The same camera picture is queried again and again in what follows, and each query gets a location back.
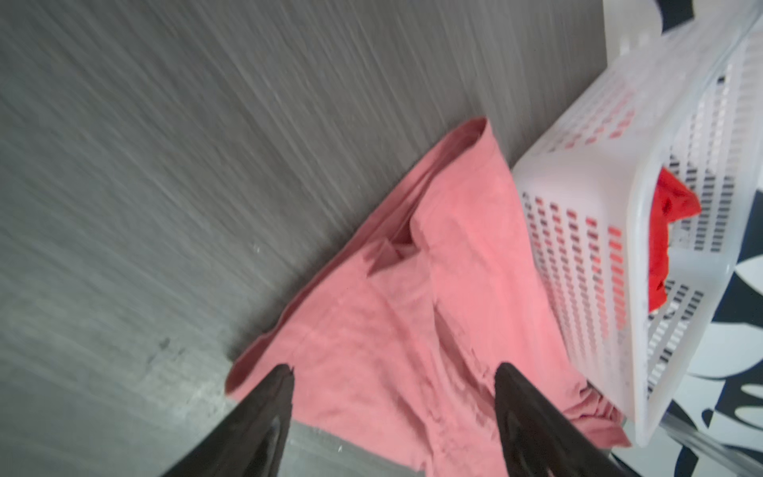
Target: gray floor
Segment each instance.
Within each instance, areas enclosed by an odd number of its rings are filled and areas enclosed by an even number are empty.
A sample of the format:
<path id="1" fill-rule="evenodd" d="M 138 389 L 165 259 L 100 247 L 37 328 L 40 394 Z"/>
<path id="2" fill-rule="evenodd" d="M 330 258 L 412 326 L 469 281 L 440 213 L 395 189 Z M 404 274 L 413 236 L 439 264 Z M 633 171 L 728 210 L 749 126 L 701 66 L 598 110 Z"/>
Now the gray floor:
<path id="1" fill-rule="evenodd" d="M 424 477 L 314 427 L 292 422 L 278 477 Z"/>
<path id="2" fill-rule="evenodd" d="M 439 137 L 604 66 L 601 0 L 2 2 L 2 475 L 163 471 Z"/>

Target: pink towel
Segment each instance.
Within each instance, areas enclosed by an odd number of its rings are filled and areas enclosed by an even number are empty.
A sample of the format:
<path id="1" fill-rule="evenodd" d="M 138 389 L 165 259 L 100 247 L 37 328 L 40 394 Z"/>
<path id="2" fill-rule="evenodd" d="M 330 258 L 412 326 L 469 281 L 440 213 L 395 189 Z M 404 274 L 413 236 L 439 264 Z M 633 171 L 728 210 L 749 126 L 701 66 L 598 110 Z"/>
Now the pink towel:
<path id="1" fill-rule="evenodd" d="M 506 475 L 493 378 L 513 363 L 598 446 L 622 416 L 570 364 L 490 124 L 445 136 L 236 361 L 240 400 L 294 367 L 294 418 L 427 475 Z"/>

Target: floor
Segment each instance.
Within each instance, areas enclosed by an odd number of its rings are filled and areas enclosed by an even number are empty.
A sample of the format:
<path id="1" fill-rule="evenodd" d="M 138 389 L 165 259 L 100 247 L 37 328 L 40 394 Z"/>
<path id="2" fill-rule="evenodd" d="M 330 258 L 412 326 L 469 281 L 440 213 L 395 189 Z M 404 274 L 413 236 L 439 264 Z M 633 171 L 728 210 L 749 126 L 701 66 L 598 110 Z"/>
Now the floor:
<path id="1" fill-rule="evenodd" d="M 315 427 L 292 422 L 279 476 L 425 477 Z"/>
<path id="2" fill-rule="evenodd" d="M 158 475 L 230 362 L 448 129 L 510 163 L 601 0 L 0 5 L 3 475 Z"/>

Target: red cloth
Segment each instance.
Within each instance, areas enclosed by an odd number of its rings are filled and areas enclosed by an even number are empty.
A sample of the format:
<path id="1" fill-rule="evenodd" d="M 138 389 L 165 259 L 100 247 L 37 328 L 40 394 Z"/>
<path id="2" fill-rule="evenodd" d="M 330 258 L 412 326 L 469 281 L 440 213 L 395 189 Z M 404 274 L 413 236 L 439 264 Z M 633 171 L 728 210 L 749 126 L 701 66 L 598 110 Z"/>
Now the red cloth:
<path id="1" fill-rule="evenodd" d="M 294 418 L 427 475 L 506 475 L 494 375 L 513 363 L 594 444 L 623 416 L 572 367 L 487 120 L 445 136 L 233 365 L 294 367 Z"/>
<path id="2" fill-rule="evenodd" d="M 683 182 L 662 168 L 655 187 L 649 217 L 649 310 L 660 308 L 668 300 L 668 225 L 702 212 L 700 200 Z"/>

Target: laundry basket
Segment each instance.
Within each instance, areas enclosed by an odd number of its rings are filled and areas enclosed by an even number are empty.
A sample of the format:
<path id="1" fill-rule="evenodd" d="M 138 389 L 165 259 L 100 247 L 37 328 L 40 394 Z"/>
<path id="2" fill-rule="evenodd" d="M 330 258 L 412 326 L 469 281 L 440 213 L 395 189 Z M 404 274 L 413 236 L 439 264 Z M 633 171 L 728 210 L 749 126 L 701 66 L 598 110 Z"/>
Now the laundry basket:
<path id="1" fill-rule="evenodd" d="M 646 445 L 733 273 L 760 172 L 761 3 L 724 2 L 619 58 L 513 169 L 571 361 Z M 662 167 L 700 198 L 671 230 L 668 303 L 648 310 Z"/>

